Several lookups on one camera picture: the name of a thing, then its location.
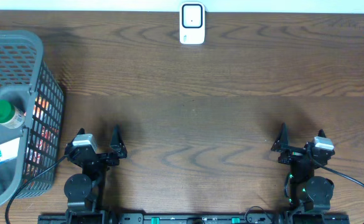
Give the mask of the orange snack bar packet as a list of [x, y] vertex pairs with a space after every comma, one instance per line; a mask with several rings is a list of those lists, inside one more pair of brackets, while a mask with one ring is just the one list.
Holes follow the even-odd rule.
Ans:
[[52, 145], [57, 130], [44, 122], [51, 121], [49, 112], [50, 103], [38, 96], [35, 99], [32, 117], [32, 134], [29, 136], [26, 149], [28, 164], [24, 174], [29, 177], [36, 177], [54, 162], [54, 147]]

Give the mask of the white green Panadol box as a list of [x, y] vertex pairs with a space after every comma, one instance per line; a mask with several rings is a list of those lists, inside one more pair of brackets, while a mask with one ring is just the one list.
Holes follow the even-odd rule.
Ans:
[[0, 163], [15, 159], [18, 155], [20, 138], [0, 144]]

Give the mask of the green lid supplement bottle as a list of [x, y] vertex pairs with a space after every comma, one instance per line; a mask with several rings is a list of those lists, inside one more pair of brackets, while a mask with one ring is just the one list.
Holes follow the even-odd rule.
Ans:
[[8, 129], [21, 127], [25, 121], [24, 112], [6, 100], [0, 100], [0, 125]]

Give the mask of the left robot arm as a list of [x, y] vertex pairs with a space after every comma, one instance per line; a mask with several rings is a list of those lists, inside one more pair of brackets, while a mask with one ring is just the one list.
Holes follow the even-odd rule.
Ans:
[[119, 165], [127, 157], [127, 149], [121, 137], [119, 126], [115, 126], [110, 152], [97, 153], [97, 143], [92, 134], [83, 128], [65, 148], [68, 161], [82, 168], [80, 174], [71, 176], [64, 185], [67, 197], [65, 222], [69, 224], [118, 223], [114, 212], [103, 208], [106, 173], [110, 167]]

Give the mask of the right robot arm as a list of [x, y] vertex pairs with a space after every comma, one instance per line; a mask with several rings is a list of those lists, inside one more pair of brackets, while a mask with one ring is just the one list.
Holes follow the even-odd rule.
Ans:
[[314, 171], [326, 166], [335, 154], [334, 144], [320, 130], [313, 140], [303, 147], [289, 144], [287, 126], [281, 130], [271, 148], [280, 153], [278, 162], [290, 167], [284, 183], [284, 194], [289, 199], [290, 209], [278, 215], [275, 223], [325, 223], [325, 212], [330, 210], [334, 183]]

